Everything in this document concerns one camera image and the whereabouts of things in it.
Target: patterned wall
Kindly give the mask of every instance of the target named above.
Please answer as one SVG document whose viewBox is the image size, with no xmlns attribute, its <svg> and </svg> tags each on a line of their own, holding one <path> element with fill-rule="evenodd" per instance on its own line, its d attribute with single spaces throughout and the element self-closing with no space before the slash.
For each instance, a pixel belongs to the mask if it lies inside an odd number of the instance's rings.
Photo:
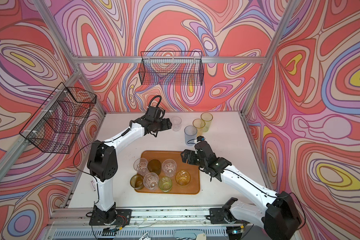
<svg viewBox="0 0 360 240">
<path fill-rule="evenodd" d="M 139 56 L 140 51 L 167 49 L 200 49 L 205 56 L 240 56 L 257 49 L 257 56 L 264 56 L 286 1 L 61 0 L 49 4 L 79 56 Z"/>
<path fill-rule="evenodd" d="M 0 2 L 0 159 L 44 99 L 72 74 L 31 2 Z M 67 195 L 76 173 L 72 158 L 93 139 L 99 116 L 94 109 L 71 154 L 27 147 L 0 183 L 0 239 L 38 237 Z"/>
<path fill-rule="evenodd" d="M 107 112 L 145 111 L 154 95 L 163 96 L 167 111 L 241 110 L 259 64 L 216 64 L 214 76 L 204 74 L 202 86 L 141 85 L 139 64 L 81 64 Z"/>
<path fill-rule="evenodd" d="M 360 0 L 301 2 L 246 118 L 301 238 L 360 239 Z"/>
</svg>

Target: table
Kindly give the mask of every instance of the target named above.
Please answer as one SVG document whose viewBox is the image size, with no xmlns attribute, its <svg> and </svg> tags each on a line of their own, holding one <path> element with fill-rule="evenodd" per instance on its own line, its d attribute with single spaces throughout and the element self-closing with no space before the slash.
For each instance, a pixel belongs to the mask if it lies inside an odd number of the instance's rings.
<svg viewBox="0 0 360 240">
<path fill-rule="evenodd" d="M 242 173 L 264 185 L 259 166 L 254 157 L 244 127 L 238 112 L 211 112 L 213 120 L 208 132 L 204 133 L 217 157 L 224 157 L 232 162 Z M 107 114 L 99 130 L 97 139 L 106 140 L 115 136 L 127 126 L 130 120 L 141 117 L 142 113 L 112 113 Z M 165 118 L 179 116 L 182 118 L 182 127 L 179 132 L 172 130 L 153 135 L 145 135 L 127 146 L 117 156 L 118 171 L 113 180 L 113 194 L 116 207 L 154 207 L 154 206 L 189 206 L 189 205 L 222 205 L 231 197 L 245 203 L 251 203 L 232 187 L 200 172 L 200 192 L 196 195 L 179 194 L 148 194 L 138 193 L 130 186 L 130 178 L 136 174 L 133 163 L 145 150 L 183 151 L 194 147 L 187 146 L 184 141 L 184 128 L 192 125 L 192 121 L 200 118 L 201 113 L 165 113 Z M 97 192 L 91 186 L 94 178 L 82 174 L 77 184 L 69 208 L 93 207 L 97 201 Z"/>
</svg>

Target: clear plastic cup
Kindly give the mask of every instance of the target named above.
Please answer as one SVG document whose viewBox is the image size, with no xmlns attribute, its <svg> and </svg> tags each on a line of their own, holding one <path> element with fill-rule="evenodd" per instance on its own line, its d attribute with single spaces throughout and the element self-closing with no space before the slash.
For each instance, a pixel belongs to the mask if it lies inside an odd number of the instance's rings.
<svg viewBox="0 0 360 240">
<path fill-rule="evenodd" d="M 191 140 L 196 138 L 197 128 L 194 126 L 187 126 L 184 129 L 184 134 L 185 134 L 185 144 L 187 144 L 188 146 L 193 146 L 195 140 L 193 141 Z"/>
<path fill-rule="evenodd" d="M 203 128 L 205 127 L 205 122 L 203 119 L 198 118 L 193 120 L 193 126 L 197 128 L 197 137 L 203 135 Z"/>
<path fill-rule="evenodd" d="M 167 159 L 162 163 L 161 168 L 167 177 L 173 177 L 176 174 L 176 166 L 173 159 Z"/>
<path fill-rule="evenodd" d="M 171 123 L 172 123 L 172 130 L 174 132 L 180 131 L 180 129 L 181 129 L 181 118 L 173 117 L 173 118 L 171 118 Z"/>
<path fill-rule="evenodd" d="M 163 177 L 158 182 L 158 187 L 163 192 L 169 192 L 172 189 L 172 180 L 169 177 Z"/>
<path fill-rule="evenodd" d="M 175 180 L 178 185 L 185 186 L 191 181 L 191 175 L 189 172 L 181 170 L 177 172 Z"/>
<path fill-rule="evenodd" d="M 158 188 L 158 175 L 154 172 L 150 172 L 145 175 L 143 183 L 149 190 L 156 190 Z"/>
<path fill-rule="evenodd" d="M 141 176 L 140 174 L 134 175 L 129 181 L 129 184 L 136 190 L 142 189 L 144 187 L 143 176 Z"/>
<path fill-rule="evenodd" d="M 142 176 L 149 174 L 148 161 L 145 158 L 139 158 L 133 164 L 133 168 L 136 172 Z"/>
<path fill-rule="evenodd" d="M 209 127 L 211 126 L 212 119 L 213 119 L 212 114 L 210 114 L 210 113 L 202 113 L 201 119 L 203 119 L 203 121 L 205 122 L 203 132 L 208 132 Z"/>
</svg>

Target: orange plastic tray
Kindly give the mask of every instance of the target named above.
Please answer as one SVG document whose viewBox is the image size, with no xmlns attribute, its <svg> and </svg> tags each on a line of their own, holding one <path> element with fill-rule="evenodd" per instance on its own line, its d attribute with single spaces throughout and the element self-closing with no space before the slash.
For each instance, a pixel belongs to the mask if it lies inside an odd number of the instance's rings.
<svg viewBox="0 0 360 240">
<path fill-rule="evenodd" d="M 175 151 L 144 151 L 141 154 L 141 157 L 147 159 L 148 161 L 152 159 L 157 159 L 161 163 L 163 163 L 167 159 L 173 159 L 176 161 L 176 172 L 179 170 L 185 170 L 189 172 L 191 175 L 191 181 L 185 185 L 181 186 L 178 185 L 175 176 L 171 177 L 172 180 L 172 189 L 169 192 L 163 192 L 159 188 L 156 190 L 149 190 L 146 187 L 140 190 L 135 190 L 136 192 L 149 192 L 149 193 L 163 193 L 163 194 L 198 194 L 200 191 L 200 174 L 199 174 L 199 168 L 195 165 L 190 165 L 187 163 L 183 163 L 181 161 L 181 152 L 175 152 Z M 164 171 L 162 170 L 159 178 L 161 179 L 164 177 Z"/>
</svg>

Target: wire basket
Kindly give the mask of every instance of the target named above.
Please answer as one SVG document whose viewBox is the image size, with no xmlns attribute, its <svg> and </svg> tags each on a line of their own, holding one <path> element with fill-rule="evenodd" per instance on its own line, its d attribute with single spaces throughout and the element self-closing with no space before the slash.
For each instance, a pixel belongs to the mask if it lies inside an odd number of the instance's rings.
<svg viewBox="0 0 360 240">
<path fill-rule="evenodd" d="M 142 51 L 141 57 L 142 85 L 203 85 L 201 51 Z"/>
<path fill-rule="evenodd" d="M 66 87 L 28 135 L 20 134 L 42 152 L 68 154 L 95 103 L 95 94 Z"/>
</svg>

